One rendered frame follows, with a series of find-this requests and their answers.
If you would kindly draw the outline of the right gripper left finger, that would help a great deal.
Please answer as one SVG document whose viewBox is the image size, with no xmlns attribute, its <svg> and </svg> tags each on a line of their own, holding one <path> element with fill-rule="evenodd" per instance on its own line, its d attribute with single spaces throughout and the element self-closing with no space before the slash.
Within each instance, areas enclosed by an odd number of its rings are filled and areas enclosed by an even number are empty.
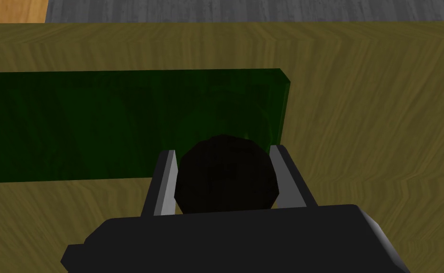
<svg viewBox="0 0 444 273">
<path fill-rule="evenodd" d="M 141 217 L 174 215 L 176 213 L 176 179 L 178 174 L 175 150 L 160 152 L 149 185 Z"/>
</svg>

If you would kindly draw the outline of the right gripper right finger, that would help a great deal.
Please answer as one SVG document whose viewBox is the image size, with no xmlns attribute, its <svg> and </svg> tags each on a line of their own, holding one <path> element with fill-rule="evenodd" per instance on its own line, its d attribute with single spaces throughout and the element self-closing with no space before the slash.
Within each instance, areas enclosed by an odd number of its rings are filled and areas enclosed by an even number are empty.
<svg viewBox="0 0 444 273">
<path fill-rule="evenodd" d="M 283 145 L 271 145 L 269 156 L 274 168 L 279 195 L 278 208 L 317 207 L 318 204 L 307 187 L 295 162 Z"/>
</svg>

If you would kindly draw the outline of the black round knob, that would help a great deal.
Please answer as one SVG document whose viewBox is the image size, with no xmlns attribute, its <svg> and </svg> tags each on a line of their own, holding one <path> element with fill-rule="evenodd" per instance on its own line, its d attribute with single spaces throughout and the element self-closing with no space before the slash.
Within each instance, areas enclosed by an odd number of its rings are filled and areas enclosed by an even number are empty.
<svg viewBox="0 0 444 273">
<path fill-rule="evenodd" d="M 183 214 L 270 209 L 278 196 L 271 159 L 252 140 L 214 136 L 179 162 L 175 200 Z"/>
</svg>

